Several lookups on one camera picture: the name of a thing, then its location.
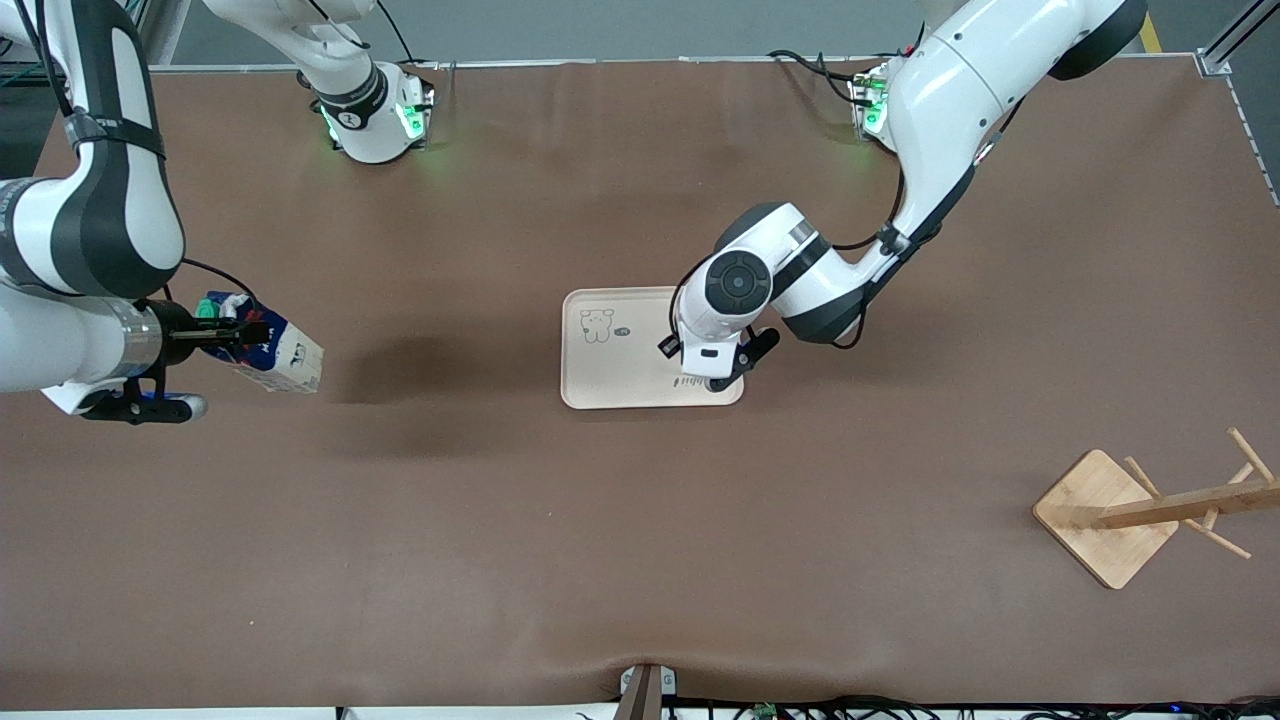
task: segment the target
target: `table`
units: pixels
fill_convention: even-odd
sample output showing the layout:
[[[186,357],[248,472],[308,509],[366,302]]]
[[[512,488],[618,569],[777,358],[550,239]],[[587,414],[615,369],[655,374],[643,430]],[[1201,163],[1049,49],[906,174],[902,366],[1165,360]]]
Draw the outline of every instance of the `table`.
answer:
[[[568,292],[673,283],[767,200],[860,240],[893,159],[794,65],[431,78],[433,149],[385,167],[289,74],[156,78],[188,255],[326,377],[192,360],[186,427],[0,398],[0,707],[590,701],[636,661],[685,696],[1275,692],[1272,516],[1220,527],[1252,561],[1175,537],[1111,592],[1029,511],[1092,447],[1165,492],[1235,469],[1228,425],[1280,459],[1280,218],[1189,58],[1034,90],[856,351],[604,413],[558,396]]]

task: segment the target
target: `green led light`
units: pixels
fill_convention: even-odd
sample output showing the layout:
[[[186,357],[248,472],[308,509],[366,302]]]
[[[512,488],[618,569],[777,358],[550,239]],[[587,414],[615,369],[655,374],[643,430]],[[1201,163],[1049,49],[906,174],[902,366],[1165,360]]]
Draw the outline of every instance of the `green led light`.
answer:
[[[863,127],[869,132],[879,132],[884,127],[884,117],[888,113],[884,110],[884,100],[881,99],[876,101],[867,109]]]
[[[422,137],[422,133],[425,132],[425,128],[422,127],[422,113],[412,105],[406,106],[397,104],[396,108],[399,110],[401,124],[404,126],[404,132],[410,136],[410,138],[417,140],[419,137]]]
[[[324,124],[329,128],[329,138],[338,142],[338,131],[333,127],[333,118],[329,117],[329,110],[320,108],[320,117],[324,118]]]

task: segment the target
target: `white robotic arm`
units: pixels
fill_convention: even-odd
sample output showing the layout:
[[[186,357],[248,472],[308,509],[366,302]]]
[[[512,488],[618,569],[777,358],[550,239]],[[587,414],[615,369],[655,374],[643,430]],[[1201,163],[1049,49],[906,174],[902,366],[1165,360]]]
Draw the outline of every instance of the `white robotic arm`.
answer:
[[[1146,0],[970,0],[909,58],[878,73],[860,128],[899,155],[905,195],[856,263],[847,263],[791,204],[733,222],[678,291],[673,337],[685,373],[724,388],[777,342],[742,332],[772,304],[801,341],[835,343],[934,234],[969,187],[993,123],[1046,74],[1080,77],[1142,26]]]
[[[270,42],[298,65],[329,135],[361,163],[394,160],[426,138],[435,92],[392,63],[374,63],[343,24],[376,0],[205,0],[218,17]]]
[[[65,70],[79,164],[67,178],[0,182],[0,392],[42,389],[99,419],[198,418],[204,400],[166,395],[164,368],[200,346],[262,342],[264,328],[145,300],[177,272],[184,240],[137,32],[114,0],[44,5],[0,0],[0,35],[47,46]],[[156,382],[152,397],[140,377]]]

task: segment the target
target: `wooden stand base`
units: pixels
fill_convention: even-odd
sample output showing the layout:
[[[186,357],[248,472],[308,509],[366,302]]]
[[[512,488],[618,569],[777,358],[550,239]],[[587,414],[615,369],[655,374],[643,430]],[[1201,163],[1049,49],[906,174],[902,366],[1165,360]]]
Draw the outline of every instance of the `wooden stand base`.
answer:
[[[1101,450],[1082,457],[1033,507],[1036,519],[1100,583],[1120,589],[1178,530],[1178,521],[1115,530],[1094,529],[1114,505],[1151,500],[1151,495]]]

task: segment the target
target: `wooden mug tree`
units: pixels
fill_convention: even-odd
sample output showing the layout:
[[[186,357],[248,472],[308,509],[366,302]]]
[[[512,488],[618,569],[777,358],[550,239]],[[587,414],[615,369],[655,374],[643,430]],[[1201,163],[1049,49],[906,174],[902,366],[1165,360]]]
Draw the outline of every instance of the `wooden mug tree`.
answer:
[[[1239,430],[1228,434],[1248,460],[1225,486],[1164,496],[1133,457],[1126,473],[1101,450],[1082,457],[1033,507],[1036,519],[1103,585],[1120,589],[1187,525],[1248,560],[1213,530],[1219,515],[1280,507],[1280,482]],[[1257,473],[1257,478],[1249,475]]]

